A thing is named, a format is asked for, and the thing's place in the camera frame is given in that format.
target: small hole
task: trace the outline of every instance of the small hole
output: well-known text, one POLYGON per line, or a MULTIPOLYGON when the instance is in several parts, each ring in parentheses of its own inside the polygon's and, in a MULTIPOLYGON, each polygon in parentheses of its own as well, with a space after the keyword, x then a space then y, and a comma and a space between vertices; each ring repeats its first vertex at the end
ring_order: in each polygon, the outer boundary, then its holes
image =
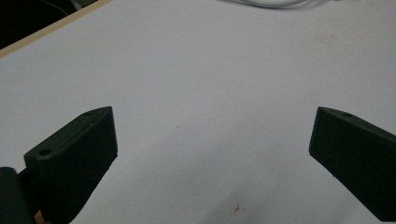
POLYGON ((40 156, 47 156, 47 155, 49 155, 51 153, 51 150, 50 149, 43 149, 43 150, 41 150, 39 153, 38 153, 38 155, 40 155, 40 156))
POLYGON ((344 113, 343 115, 344 115, 345 117, 348 117, 348 118, 352 117, 352 115, 351 115, 351 114, 348 114, 348 113, 344 113))

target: black object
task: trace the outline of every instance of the black object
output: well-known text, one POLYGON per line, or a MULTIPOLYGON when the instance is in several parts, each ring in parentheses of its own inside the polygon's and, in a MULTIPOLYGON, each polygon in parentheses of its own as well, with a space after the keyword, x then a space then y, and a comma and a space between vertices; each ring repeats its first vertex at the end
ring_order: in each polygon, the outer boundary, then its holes
POLYGON ((112 108, 78 116, 24 155, 18 181, 13 169, 0 169, 0 223, 34 223, 38 210, 54 224, 71 222, 116 157, 112 108))
POLYGON ((0 0, 0 49, 63 19, 63 11, 76 9, 70 0, 0 0))
POLYGON ((396 136, 320 107, 309 153, 379 220, 396 221, 396 136))

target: white table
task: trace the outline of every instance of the white table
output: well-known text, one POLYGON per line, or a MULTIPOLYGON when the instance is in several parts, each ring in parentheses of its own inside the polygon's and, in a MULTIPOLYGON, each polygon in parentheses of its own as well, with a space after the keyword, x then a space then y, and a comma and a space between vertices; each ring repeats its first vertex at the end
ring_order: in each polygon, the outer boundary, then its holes
POLYGON ((0 164, 112 105, 73 223, 380 223, 308 154, 317 107, 396 133, 396 1, 114 0, 0 59, 0 164))

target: brown stain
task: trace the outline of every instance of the brown stain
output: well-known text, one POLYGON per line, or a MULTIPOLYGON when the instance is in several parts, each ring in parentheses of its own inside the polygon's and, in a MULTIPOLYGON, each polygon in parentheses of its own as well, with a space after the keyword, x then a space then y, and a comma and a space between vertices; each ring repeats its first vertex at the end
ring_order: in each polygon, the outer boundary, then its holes
POLYGON ((330 33, 321 33, 321 34, 315 34, 315 39, 322 45, 324 46, 332 46, 334 43, 340 39, 340 37, 336 34, 330 34, 330 33))
POLYGON ((236 202, 236 207, 235 207, 235 209, 233 210, 233 212, 234 212, 234 213, 238 213, 239 210, 240 210, 239 202, 236 202))

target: white cable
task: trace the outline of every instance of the white cable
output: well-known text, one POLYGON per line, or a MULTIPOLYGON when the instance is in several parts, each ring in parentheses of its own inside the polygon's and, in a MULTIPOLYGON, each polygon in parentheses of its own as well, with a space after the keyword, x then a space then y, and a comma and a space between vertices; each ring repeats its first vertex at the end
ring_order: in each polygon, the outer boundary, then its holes
POLYGON ((281 2, 267 2, 262 0, 240 0, 240 1, 255 7, 282 8, 282 7, 291 7, 300 4, 302 2, 305 2, 306 0, 285 0, 281 2))
POLYGON ((52 3, 49 3, 49 2, 47 2, 46 0, 41 0, 43 3, 45 3, 45 4, 47 4, 47 5, 50 5, 50 6, 52 6, 52 7, 55 7, 56 9, 58 9, 58 10, 60 10, 60 11, 62 11, 62 13, 65 15, 65 16, 68 16, 69 14, 67 14, 67 12, 65 12, 63 9, 61 9, 60 7, 57 7, 57 6, 55 6, 55 5, 53 5, 52 3))

